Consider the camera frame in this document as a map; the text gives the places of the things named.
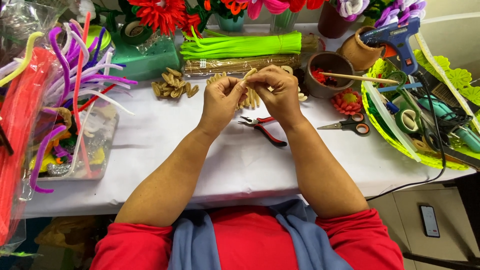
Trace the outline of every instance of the forearm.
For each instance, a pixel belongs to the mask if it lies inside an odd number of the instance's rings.
[[[184,210],[215,138],[191,131],[127,199],[115,222],[170,226]]]
[[[300,192],[320,218],[345,216],[369,208],[357,185],[306,118],[284,129]]]

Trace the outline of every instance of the hot glue gun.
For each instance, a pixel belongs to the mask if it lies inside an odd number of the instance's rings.
[[[417,71],[418,65],[408,38],[418,33],[419,28],[420,19],[414,17],[408,19],[407,25],[399,26],[398,23],[393,23],[368,31],[360,36],[360,40],[370,47],[386,44],[394,48],[402,62],[401,71],[410,75]]]

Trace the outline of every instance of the mobile phone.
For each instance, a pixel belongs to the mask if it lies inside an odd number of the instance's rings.
[[[419,205],[421,222],[423,223],[423,232],[428,237],[440,237],[438,231],[437,218],[433,207],[426,205]]]

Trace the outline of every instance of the neon green pipe cleaner bundle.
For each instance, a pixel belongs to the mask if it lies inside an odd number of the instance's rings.
[[[192,34],[189,37],[183,33],[187,41],[180,46],[180,53],[186,60],[300,54],[301,49],[301,33],[297,31],[265,37],[228,37],[215,33],[219,37],[198,38],[195,31]]]

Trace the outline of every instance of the red shirt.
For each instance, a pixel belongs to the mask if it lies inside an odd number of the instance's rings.
[[[222,270],[298,269],[290,234],[270,210],[238,206],[210,214]],[[346,217],[317,218],[332,248],[354,270],[402,270],[403,258],[375,209]],[[172,227],[114,223],[96,245],[91,270],[166,270]]]

